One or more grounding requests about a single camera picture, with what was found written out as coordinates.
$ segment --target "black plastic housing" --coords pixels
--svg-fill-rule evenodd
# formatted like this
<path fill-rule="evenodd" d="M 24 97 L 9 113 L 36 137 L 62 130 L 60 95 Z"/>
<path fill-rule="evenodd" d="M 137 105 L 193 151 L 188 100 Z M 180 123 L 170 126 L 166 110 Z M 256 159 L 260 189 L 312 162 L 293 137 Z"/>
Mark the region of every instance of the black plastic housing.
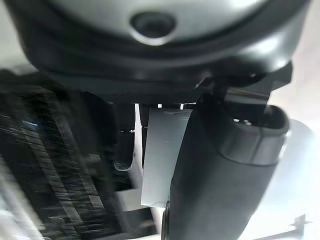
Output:
<path fill-rule="evenodd" d="M 289 130 L 286 115 L 271 108 L 262 127 L 234 122 L 218 104 L 210 111 L 201 106 L 193 110 L 171 181 L 169 239 L 240 237 L 270 182 Z"/>

